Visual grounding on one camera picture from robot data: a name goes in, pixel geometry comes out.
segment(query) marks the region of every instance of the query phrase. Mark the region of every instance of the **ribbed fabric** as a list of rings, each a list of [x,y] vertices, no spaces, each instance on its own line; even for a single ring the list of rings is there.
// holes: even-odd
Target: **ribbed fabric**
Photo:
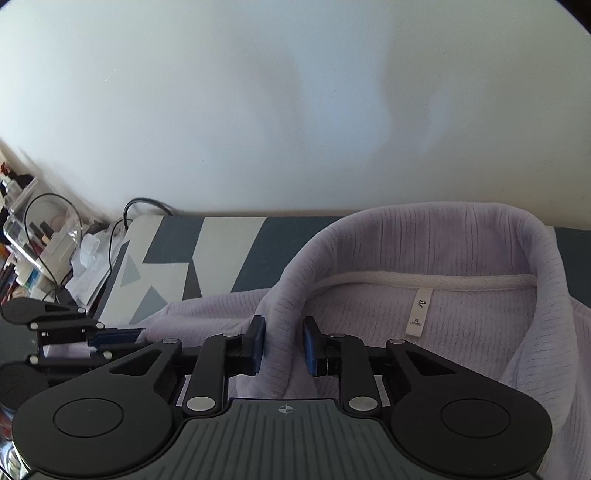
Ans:
[[[272,289],[171,304],[146,321],[145,336],[199,345],[215,333],[244,332],[250,316],[262,314],[267,334],[261,372],[237,378],[236,394],[333,395],[330,380],[315,383],[306,371],[301,318],[312,314],[325,333],[383,346],[388,338],[405,336],[415,295],[412,288],[367,278],[317,289],[329,277],[361,272],[534,275],[535,287],[518,281],[512,290],[475,285],[474,291],[450,291],[449,279],[443,281],[431,297],[421,338],[407,339],[539,401],[554,427],[542,476],[591,478],[591,312],[576,304],[573,315],[555,240],[538,219],[514,207],[424,203],[350,215],[310,240]]]

